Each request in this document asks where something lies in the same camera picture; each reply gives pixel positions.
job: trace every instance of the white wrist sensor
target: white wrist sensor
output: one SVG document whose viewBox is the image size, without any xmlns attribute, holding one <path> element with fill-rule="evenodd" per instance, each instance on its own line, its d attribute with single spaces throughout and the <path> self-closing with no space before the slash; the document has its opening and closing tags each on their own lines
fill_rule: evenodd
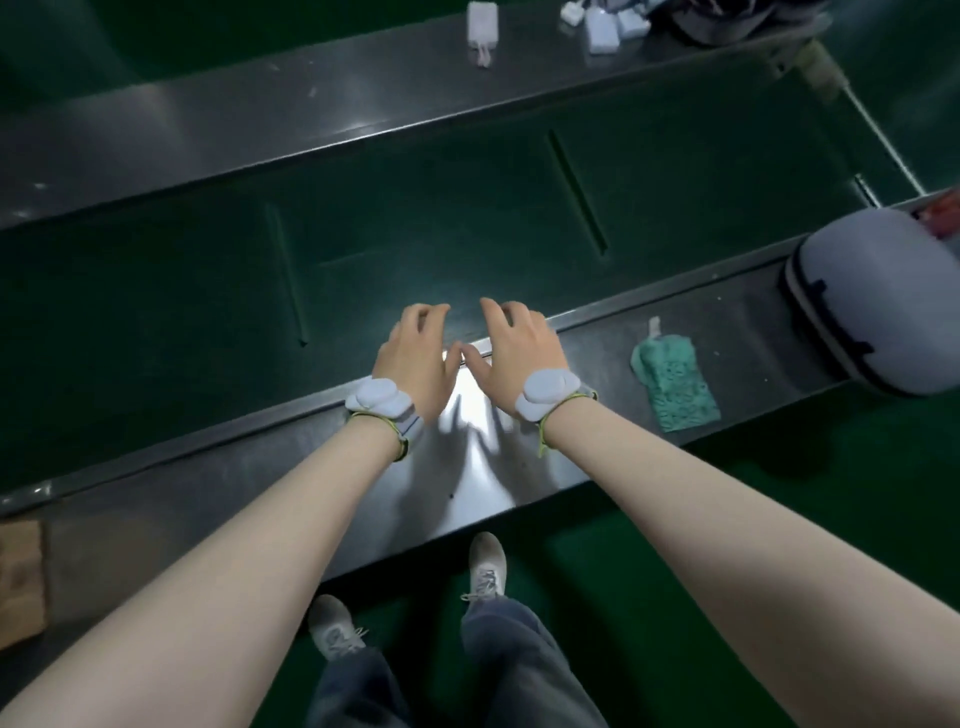
<svg viewBox="0 0 960 728">
<path fill-rule="evenodd" d="M 423 420 L 414 410 L 413 400 L 397 389 L 392 379 L 367 379 L 347 397 L 350 412 L 374 415 L 389 421 L 400 439 L 400 456 L 406 457 L 414 440 L 423 430 Z"/>
<path fill-rule="evenodd" d="M 514 409 L 527 422 L 538 423 L 558 404 L 576 394 L 597 399 L 597 393 L 568 369 L 541 369 L 527 377 Z"/>
</svg>

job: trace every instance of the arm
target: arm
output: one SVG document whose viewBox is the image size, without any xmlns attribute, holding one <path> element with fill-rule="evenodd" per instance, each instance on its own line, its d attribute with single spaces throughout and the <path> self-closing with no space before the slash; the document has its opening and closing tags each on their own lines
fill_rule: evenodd
<svg viewBox="0 0 960 728">
<path fill-rule="evenodd" d="M 459 345 L 446 364 L 441 356 L 448 309 L 407 308 L 373 368 L 428 422 L 446 405 L 460 363 Z M 351 419 L 67 650 L 0 725 L 248 725 L 357 503 L 397 447 L 388 424 Z"/>
<path fill-rule="evenodd" d="M 566 368 L 543 317 L 484 301 L 505 411 L 531 373 Z M 857 549 L 598 402 L 544 425 L 619 504 L 754 677 L 802 725 L 960 723 L 960 615 Z"/>
</svg>

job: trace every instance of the shoelace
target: shoelace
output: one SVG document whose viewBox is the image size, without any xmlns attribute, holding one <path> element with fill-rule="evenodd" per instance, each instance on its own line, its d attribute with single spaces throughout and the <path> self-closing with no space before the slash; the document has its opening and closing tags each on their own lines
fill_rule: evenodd
<svg viewBox="0 0 960 728">
<path fill-rule="evenodd" d="M 356 652 L 359 649 L 363 649 L 362 644 L 358 644 L 357 641 L 367 634 L 366 629 L 357 627 L 352 632 L 344 632 L 340 628 L 328 630 L 324 635 L 324 642 L 326 643 L 326 648 L 330 650 L 330 653 L 336 657 L 343 657 L 344 655 L 349 655 L 351 652 Z"/>
<path fill-rule="evenodd" d="M 469 594 L 460 595 L 464 601 L 478 601 L 479 599 L 489 599 L 496 596 L 496 571 L 486 569 L 480 572 L 477 578 L 477 586 Z"/>
</svg>

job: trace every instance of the hand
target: hand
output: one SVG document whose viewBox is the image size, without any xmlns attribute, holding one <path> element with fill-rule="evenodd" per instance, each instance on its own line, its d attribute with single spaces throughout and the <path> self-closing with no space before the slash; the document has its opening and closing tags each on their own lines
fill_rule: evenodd
<svg viewBox="0 0 960 728">
<path fill-rule="evenodd" d="M 523 392 L 527 377 L 540 369 L 568 369 L 560 337 L 539 311 L 523 303 L 499 303 L 480 299 L 493 347 L 493 364 L 488 364 L 476 347 L 463 347 L 464 359 L 480 390 L 497 407 L 516 417 L 516 398 Z M 504 311 L 514 324 L 507 323 Z"/>
<path fill-rule="evenodd" d="M 460 369 L 461 344 L 446 353 L 444 362 L 444 319 L 447 303 L 415 303 L 403 315 L 380 347 L 373 365 L 374 378 L 392 379 L 397 389 L 410 395 L 414 409 L 427 423 L 440 417 L 453 394 Z"/>
</svg>

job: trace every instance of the forearm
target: forearm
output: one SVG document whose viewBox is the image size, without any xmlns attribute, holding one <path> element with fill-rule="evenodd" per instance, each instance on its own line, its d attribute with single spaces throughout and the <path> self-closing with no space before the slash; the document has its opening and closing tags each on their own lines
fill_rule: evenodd
<svg viewBox="0 0 960 728">
<path fill-rule="evenodd" d="M 819 526 L 589 400 L 547 441 L 643 532 L 803 724 L 960 718 L 960 617 Z"/>
<path fill-rule="evenodd" d="M 104 619 L 0 714 L 57 728 L 249 724 L 396 435 L 354 418 Z"/>
</svg>

